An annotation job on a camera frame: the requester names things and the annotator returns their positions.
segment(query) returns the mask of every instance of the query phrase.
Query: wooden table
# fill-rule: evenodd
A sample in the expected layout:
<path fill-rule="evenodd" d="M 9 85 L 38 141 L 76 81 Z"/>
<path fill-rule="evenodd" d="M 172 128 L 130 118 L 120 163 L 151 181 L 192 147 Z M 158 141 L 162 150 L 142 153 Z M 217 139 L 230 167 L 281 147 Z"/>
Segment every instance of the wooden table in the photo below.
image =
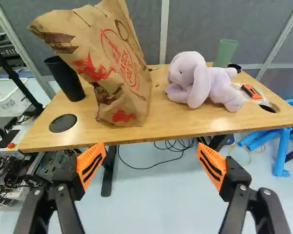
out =
<path fill-rule="evenodd" d="M 101 190 L 102 196 L 110 196 L 117 144 L 218 135 L 209 146 L 219 151 L 228 139 L 226 134 L 293 126 L 293 107 L 245 72 L 238 74 L 233 82 L 258 87 L 278 109 L 278 113 L 267 112 L 251 101 L 236 113 L 230 113 L 222 104 L 216 105 L 210 100 L 197 109 L 170 102 L 164 92 L 168 65 L 150 67 L 160 69 L 151 71 L 153 89 L 150 112 L 143 127 L 121 128 L 98 123 L 95 120 L 97 104 L 93 87 L 81 79 L 86 98 L 70 102 L 59 91 L 27 132 L 19 149 L 24 153 L 54 151 L 90 147 L 99 141 L 111 145 L 102 163 L 105 171 Z M 64 114 L 76 115 L 76 124 L 62 133 L 49 131 L 50 122 Z"/>

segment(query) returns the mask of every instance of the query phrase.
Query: plush toy ear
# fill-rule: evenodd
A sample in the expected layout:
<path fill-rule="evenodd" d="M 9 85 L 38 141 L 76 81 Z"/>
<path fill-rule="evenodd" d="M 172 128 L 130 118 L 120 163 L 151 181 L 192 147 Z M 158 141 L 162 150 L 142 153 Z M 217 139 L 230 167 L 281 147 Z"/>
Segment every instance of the plush toy ear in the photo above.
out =
<path fill-rule="evenodd" d="M 198 64 L 194 69 L 194 83 L 188 97 L 188 106 L 197 108 L 207 99 L 211 87 L 211 79 L 207 66 Z"/>
<path fill-rule="evenodd" d="M 174 62 L 176 61 L 176 59 L 180 56 L 180 54 L 181 54 L 181 53 L 176 54 L 175 57 L 174 57 L 174 58 L 172 59 L 172 61 L 170 62 L 169 69 L 168 69 L 168 74 L 167 74 L 168 84 L 171 84 L 171 83 L 172 83 L 172 81 L 171 81 L 170 78 L 169 78 L 170 70 L 171 70 L 171 68 L 172 68 L 172 66 L 173 66 L 173 63 L 174 63 Z"/>

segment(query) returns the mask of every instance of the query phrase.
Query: purple stuffed bunny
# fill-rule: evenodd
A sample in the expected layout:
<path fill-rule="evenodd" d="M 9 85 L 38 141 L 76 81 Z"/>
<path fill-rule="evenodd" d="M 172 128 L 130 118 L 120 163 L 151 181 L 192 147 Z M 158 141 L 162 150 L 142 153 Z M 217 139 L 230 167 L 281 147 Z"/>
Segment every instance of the purple stuffed bunny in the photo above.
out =
<path fill-rule="evenodd" d="M 187 103 L 190 108 L 199 107 L 209 97 L 236 112 L 245 102 L 243 95 L 230 85 L 230 78 L 236 75 L 237 70 L 232 67 L 208 68 L 196 51 L 181 52 L 170 63 L 166 93 L 170 101 Z"/>

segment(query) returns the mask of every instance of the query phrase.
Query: paper bag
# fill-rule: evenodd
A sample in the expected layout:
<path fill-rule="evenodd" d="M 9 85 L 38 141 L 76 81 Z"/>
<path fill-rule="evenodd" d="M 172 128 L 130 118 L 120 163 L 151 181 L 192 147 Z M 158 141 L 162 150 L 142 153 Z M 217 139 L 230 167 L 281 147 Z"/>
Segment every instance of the paper bag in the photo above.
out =
<path fill-rule="evenodd" d="M 152 82 L 125 0 L 53 10 L 27 28 L 93 85 L 97 121 L 142 126 Z"/>

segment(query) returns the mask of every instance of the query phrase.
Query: red button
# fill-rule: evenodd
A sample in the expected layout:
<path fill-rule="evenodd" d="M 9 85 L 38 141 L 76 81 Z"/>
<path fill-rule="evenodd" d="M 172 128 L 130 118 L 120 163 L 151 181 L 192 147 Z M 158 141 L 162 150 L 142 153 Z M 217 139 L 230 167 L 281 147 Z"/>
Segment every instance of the red button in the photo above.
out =
<path fill-rule="evenodd" d="M 15 147 L 15 144 L 14 143 L 10 143 L 7 145 L 7 148 L 9 149 L 13 149 Z"/>

